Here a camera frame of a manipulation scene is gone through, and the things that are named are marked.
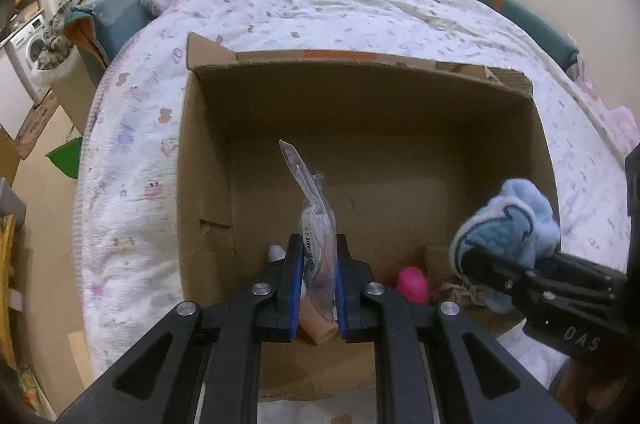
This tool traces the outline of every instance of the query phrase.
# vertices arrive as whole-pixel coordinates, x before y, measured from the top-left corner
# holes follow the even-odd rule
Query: clear plastic bag
[[[324,173],[312,175],[297,150],[288,142],[281,140],[280,149],[289,171],[306,198],[300,215],[300,234],[306,251],[306,296],[318,313],[326,321],[332,322],[337,251],[334,210],[322,194]]]

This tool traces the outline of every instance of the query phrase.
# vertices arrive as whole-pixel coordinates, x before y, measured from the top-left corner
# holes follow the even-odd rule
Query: orange tape
[[[502,8],[503,3],[504,3],[504,0],[494,0],[493,10],[500,12],[500,9]]]

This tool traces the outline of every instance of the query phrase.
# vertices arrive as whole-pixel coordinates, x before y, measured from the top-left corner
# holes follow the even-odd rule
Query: blue plush toy
[[[460,267],[462,257],[471,248],[483,247],[494,256],[533,268],[536,258],[550,256],[559,242],[560,227],[546,197],[532,182],[511,179],[497,197],[460,227],[449,248],[449,263],[457,276],[467,280]],[[510,296],[488,287],[479,291],[494,312],[513,308]]]

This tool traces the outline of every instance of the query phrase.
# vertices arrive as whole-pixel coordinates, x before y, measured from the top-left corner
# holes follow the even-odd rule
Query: white duvet
[[[624,269],[630,143],[503,16],[475,0],[178,0],[108,68],[85,133],[75,252],[95,375],[182,299],[175,195],[190,31],[236,51],[349,49],[524,72],[556,174],[563,250]],[[502,342],[549,385],[560,354],[519,327]]]

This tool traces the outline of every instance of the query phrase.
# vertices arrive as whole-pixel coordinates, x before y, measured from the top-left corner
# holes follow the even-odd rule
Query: cardboard
[[[67,70],[64,77],[51,83],[51,90],[76,130],[80,132],[80,135],[84,135],[96,85],[89,77],[79,55],[72,54],[70,56]]]
[[[0,128],[0,178],[6,178],[6,181],[11,185],[14,182],[19,163],[20,156],[15,149],[14,142]]]
[[[71,347],[71,355],[74,357],[78,374],[82,380],[82,386],[86,390],[94,382],[94,371],[91,368],[91,357],[89,347],[86,344],[86,334],[84,330],[71,332],[66,335]]]
[[[185,296],[228,300],[261,278],[270,245],[298,230],[294,144],[355,258],[378,281],[424,266],[508,178],[557,209],[530,81],[500,68],[368,52],[233,52],[191,34],[178,156]],[[262,348],[263,398],[318,399],[374,383],[373,346],[334,338]]]

